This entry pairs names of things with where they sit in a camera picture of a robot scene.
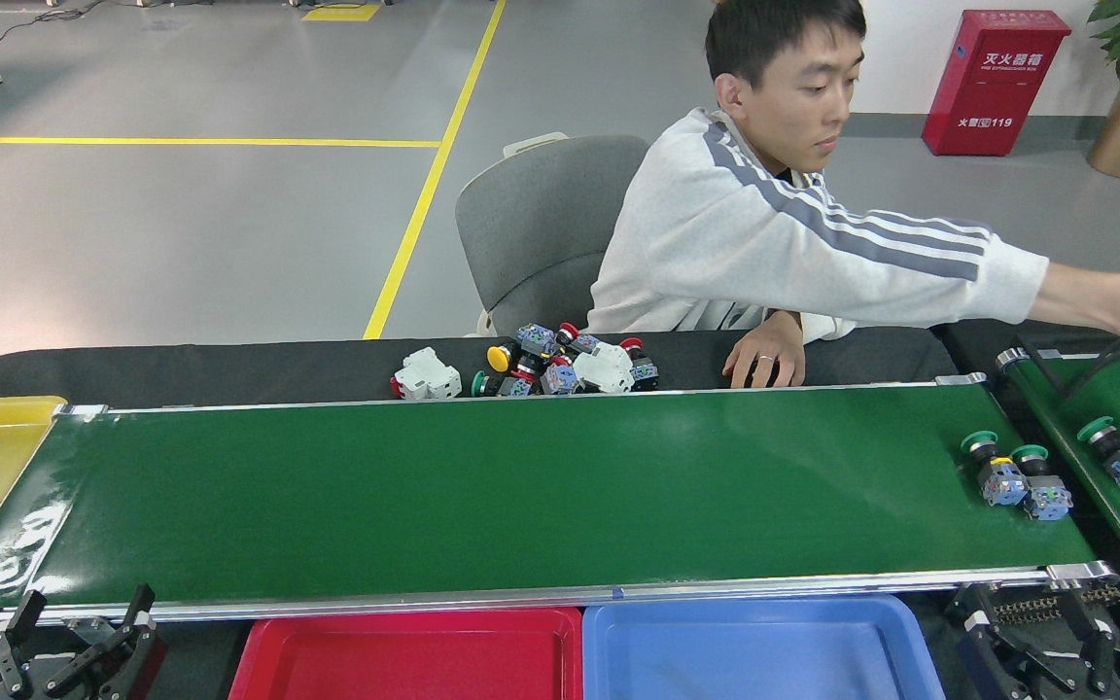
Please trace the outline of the person's left hand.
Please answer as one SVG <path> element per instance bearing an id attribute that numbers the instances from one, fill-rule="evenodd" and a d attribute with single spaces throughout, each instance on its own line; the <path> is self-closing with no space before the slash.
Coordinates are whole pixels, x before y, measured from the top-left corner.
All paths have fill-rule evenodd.
<path id="1" fill-rule="evenodd" d="M 735 342 L 721 373 L 730 377 L 732 389 L 803 385 L 806 360 L 800 315 L 769 314 L 758 328 Z"/>

